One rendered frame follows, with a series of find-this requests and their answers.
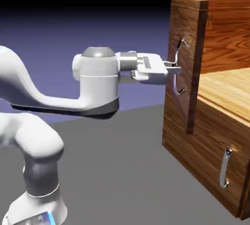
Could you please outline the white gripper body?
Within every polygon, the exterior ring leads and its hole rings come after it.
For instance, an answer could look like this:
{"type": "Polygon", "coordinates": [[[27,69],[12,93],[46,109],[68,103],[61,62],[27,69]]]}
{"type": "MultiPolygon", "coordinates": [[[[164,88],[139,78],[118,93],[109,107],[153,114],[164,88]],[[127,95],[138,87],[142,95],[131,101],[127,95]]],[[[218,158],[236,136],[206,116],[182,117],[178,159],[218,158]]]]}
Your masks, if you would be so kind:
{"type": "Polygon", "coordinates": [[[167,70],[161,56],[153,53],[137,53],[134,79],[141,84],[165,85],[167,70]]]}

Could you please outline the wooden cabinet door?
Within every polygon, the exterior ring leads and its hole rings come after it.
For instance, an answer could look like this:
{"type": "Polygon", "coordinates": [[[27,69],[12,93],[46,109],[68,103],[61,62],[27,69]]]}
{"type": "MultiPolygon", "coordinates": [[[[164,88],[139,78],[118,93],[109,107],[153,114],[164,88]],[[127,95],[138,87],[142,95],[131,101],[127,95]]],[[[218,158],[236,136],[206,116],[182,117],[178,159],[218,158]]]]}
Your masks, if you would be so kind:
{"type": "Polygon", "coordinates": [[[195,126],[187,134],[172,99],[165,104],[162,144],[236,218],[250,218],[250,124],[242,123],[202,101],[195,126]],[[226,149],[229,185],[219,183],[226,149]]]}
{"type": "Polygon", "coordinates": [[[179,96],[174,93],[171,75],[167,81],[166,95],[175,104],[182,127],[188,134],[193,133],[194,129],[207,16],[206,0],[171,1],[168,61],[175,61],[176,47],[181,38],[188,42],[189,47],[182,44],[178,54],[178,66],[182,72],[177,75],[177,86],[178,90],[185,88],[185,92],[179,96]]]}

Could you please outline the wooden cabinet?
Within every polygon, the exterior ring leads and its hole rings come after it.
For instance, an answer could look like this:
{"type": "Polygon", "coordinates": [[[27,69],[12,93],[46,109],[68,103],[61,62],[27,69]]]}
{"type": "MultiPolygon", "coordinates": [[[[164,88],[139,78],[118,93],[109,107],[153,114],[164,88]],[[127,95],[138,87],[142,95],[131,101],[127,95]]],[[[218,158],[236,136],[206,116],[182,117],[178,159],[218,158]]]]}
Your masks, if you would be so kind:
{"type": "Polygon", "coordinates": [[[250,0],[206,1],[197,102],[250,124],[250,0]]]}

